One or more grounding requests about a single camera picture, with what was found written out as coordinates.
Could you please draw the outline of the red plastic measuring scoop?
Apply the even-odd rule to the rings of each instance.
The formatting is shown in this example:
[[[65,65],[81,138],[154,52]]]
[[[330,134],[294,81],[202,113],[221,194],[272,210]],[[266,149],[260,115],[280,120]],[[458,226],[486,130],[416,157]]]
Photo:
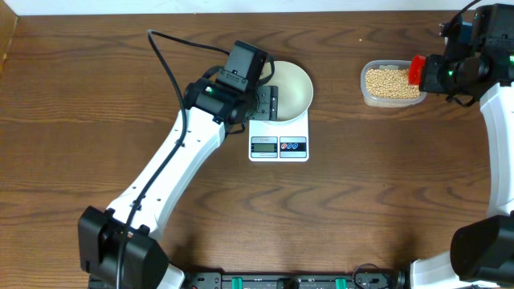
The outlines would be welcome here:
[[[426,64],[426,57],[415,55],[410,62],[408,82],[410,85],[419,85],[422,79],[422,70]]]

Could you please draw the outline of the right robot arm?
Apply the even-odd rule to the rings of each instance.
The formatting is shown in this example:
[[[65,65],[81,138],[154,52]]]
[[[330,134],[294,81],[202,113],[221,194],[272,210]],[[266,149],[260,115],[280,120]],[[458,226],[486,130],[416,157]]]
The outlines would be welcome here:
[[[491,169],[487,217],[458,229],[448,252],[410,264],[410,288],[498,288],[513,284],[513,7],[479,6],[441,24],[441,55],[417,55],[409,82],[447,102],[470,96],[485,120]]]

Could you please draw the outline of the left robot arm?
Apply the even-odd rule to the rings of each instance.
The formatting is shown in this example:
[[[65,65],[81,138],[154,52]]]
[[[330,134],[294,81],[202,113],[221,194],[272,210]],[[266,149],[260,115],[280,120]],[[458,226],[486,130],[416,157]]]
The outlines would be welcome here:
[[[225,65],[212,67],[177,94],[169,135],[137,179],[104,211],[89,206],[78,221],[81,269],[115,288],[179,288],[185,273],[159,242],[169,217],[209,155],[259,106],[257,91],[274,60],[238,41]]]

